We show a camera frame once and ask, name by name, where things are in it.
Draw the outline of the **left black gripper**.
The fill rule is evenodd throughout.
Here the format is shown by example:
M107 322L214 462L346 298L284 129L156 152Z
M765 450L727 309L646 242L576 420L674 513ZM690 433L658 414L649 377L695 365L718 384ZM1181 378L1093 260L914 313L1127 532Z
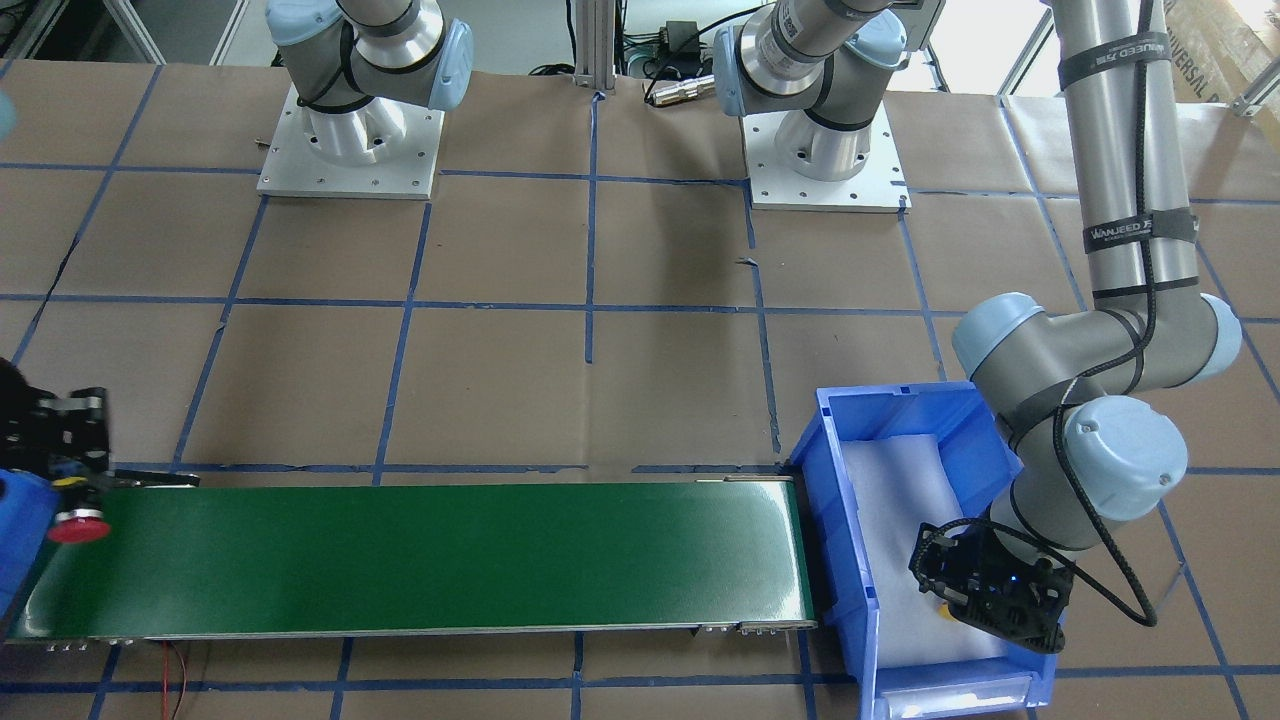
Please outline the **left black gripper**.
M1061 652L1073 571L1048 559L1025 562L1000 537L984 527L951 537L923 523L908 568L919 591L941 597L960 623L1037 653Z

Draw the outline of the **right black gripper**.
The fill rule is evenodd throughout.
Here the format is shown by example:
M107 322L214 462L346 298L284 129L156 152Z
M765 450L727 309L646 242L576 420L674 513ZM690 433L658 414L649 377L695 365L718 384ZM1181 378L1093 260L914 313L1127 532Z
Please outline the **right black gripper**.
M49 480L77 462L91 473L110 468L108 391L77 389L63 398L35 388L20 370L1 360L1 461L6 470Z

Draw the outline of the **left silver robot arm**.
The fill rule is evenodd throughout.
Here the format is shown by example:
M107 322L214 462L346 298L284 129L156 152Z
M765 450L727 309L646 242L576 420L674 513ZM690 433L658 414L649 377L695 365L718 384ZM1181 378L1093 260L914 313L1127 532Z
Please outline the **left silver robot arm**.
M1156 625L1116 534L1184 479L1189 448L1142 395L1225 373L1243 343L1230 305L1201 288L1164 9L1047 9L1091 305L1053 314L1006 292L955 325L954 354L1021 469L975 516L923 525L908 561L956 620L1046 655L1066 644L1075 582Z

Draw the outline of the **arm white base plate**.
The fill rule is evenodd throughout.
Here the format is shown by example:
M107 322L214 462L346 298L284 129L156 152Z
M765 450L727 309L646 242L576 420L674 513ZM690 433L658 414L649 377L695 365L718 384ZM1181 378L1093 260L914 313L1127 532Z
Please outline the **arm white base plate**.
M445 113L374 99L346 114L302 108L291 88L257 191L271 197L429 200Z
M884 106L855 131L826 128L799 110L744 117L741 127L755 208L896 213L913 205Z

